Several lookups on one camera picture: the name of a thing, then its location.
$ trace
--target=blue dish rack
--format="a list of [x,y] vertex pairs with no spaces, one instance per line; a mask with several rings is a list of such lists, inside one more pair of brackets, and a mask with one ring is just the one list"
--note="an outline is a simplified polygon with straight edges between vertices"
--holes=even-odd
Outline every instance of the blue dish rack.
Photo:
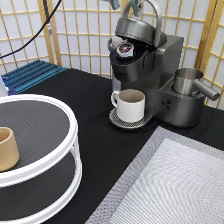
[[14,95],[65,70],[67,68],[36,60],[2,75],[2,80],[9,88],[9,95]]

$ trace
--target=single-serve coffee machine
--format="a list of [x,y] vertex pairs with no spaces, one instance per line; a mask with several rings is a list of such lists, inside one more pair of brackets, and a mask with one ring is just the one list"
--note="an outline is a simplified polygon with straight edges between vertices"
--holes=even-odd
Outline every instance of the single-serve coffee machine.
[[144,93],[145,116],[127,123],[117,117],[115,108],[110,112],[110,121],[127,130],[140,128],[151,118],[177,127],[193,126],[200,119],[205,96],[216,100],[219,94],[200,81],[203,73],[199,70],[177,70],[184,39],[161,32],[158,3],[145,1],[155,11],[156,27],[128,17],[133,5],[135,11],[142,10],[142,4],[132,0],[118,20],[115,36],[108,41],[113,91],[134,89]]

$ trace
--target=coffee maker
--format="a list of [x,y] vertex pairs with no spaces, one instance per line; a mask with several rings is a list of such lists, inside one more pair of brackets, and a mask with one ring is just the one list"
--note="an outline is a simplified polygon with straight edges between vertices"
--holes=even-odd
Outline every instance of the coffee maker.
[[[174,76],[179,67],[184,38],[163,33],[162,13],[158,3],[154,0],[145,1],[155,11],[156,27],[128,17],[133,6],[136,14],[142,13],[141,1],[132,0],[127,3],[115,30],[115,36],[121,40],[120,45],[116,46],[113,38],[108,41],[113,91],[136,89],[143,92],[145,117],[136,123],[126,123],[116,116],[114,108],[109,115],[110,121],[126,130],[143,127],[152,118],[177,127],[193,126],[200,119],[206,93],[196,91],[184,95],[174,90]],[[125,43],[133,48],[133,53],[122,57],[118,50]],[[214,99],[217,99],[217,93],[212,89],[210,91],[216,94]]]

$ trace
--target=tan cup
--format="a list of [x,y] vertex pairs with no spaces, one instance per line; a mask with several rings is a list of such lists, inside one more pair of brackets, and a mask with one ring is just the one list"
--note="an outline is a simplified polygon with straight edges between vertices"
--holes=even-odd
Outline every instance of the tan cup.
[[13,167],[19,160],[19,151],[13,131],[0,127],[0,172]]

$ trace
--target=coffee machine lid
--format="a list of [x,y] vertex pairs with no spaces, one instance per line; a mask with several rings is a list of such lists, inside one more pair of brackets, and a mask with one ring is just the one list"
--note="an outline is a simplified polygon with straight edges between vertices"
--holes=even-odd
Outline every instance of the coffee machine lid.
[[[156,29],[154,26],[144,21],[133,18],[121,17],[118,20],[115,35],[139,40],[155,46],[154,44],[155,30]],[[167,35],[161,32],[158,46],[162,45],[165,42],[167,42]]]
[[145,42],[154,47],[158,47],[167,41],[167,36],[161,31],[162,12],[155,0],[145,0],[149,3],[156,13],[156,27],[134,18],[129,18],[128,14],[132,7],[132,1],[126,5],[122,17],[118,20],[115,34],[126,38],[132,38]]

